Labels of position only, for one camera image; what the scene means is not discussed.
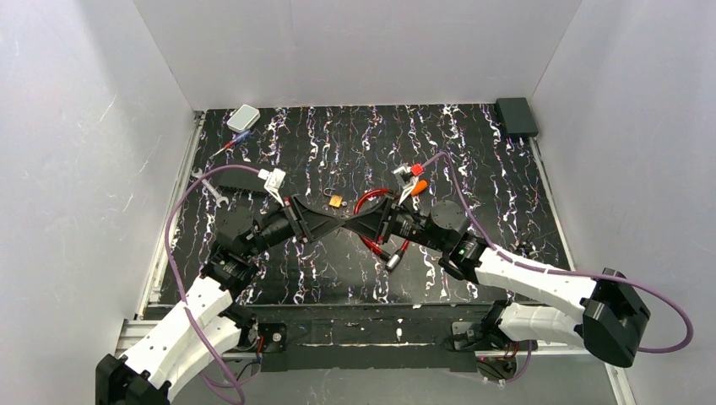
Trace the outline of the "brass padlock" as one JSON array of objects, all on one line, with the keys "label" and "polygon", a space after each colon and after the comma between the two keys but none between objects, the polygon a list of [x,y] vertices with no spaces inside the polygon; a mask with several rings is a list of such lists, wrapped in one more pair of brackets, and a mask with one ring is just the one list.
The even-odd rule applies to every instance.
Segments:
[{"label": "brass padlock", "polygon": [[328,198],[328,205],[331,208],[344,208],[347,206],[347,202],[344,198],[335,194],[333,188],[325,188],[323,195]]}]

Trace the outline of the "red cable lock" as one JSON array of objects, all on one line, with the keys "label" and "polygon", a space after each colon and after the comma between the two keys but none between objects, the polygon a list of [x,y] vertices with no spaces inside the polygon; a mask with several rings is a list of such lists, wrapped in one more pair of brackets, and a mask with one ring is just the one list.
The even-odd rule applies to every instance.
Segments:
[{"label": "red cable lock", "polygon": [[[378,188],[370,190],[369,192],[366,192],[356,203],[354,206],[353,214],[358,214],[361,210],[361,207],[364,203],[366,203],[369,199],[372,199],[374,197],[381,197],[389,195],[391,191],[387,188]],[[385,270],[388,273],[392,273],[396,267],[401,263],[405,252],[407,251],[408,247],[410,246],[410,242],[408,240],[404,240],[400,248],[398,248],[394,253],[388,254],[383,248],[381,247],[380,243],[376,243],[375,241],[368,240],[366,237],[361,236],[361,241],[363,244],[379,259],[381,259],[385,264]]]}]

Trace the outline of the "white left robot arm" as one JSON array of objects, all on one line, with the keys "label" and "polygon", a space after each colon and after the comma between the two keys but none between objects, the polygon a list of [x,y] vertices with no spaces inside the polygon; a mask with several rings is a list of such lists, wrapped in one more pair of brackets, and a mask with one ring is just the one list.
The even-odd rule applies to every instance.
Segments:
[{"label": "white left robot arm", "polygon": [[239,346],[251,327],[236,298],[258,271],[254,258],[285,240],[315,241],[349,223],[295,197],[262,219],[244,207],[223,213],[209,259],[190,289],[179,289],[179,302],[145,337],[99,362],[96,403],[171,403],[210,363]]}]

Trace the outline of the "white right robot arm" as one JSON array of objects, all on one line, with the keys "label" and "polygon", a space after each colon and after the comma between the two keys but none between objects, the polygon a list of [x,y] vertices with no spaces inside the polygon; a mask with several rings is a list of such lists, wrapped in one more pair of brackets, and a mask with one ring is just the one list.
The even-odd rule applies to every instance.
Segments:
[{"label": "white right robot arm", "polygon": [[396,235],[440,251],[440,264],[452,277],[534,300],[534,305],[496,304],[485,319],[488,330],[510,341],[565,343],[621,368],[634,362],[650,311],[617,271],[589,276],[491,247],[469,231],[465,211],[451,201],[436,203],[424,215],[384,198],[344,226],[375,242]]}]

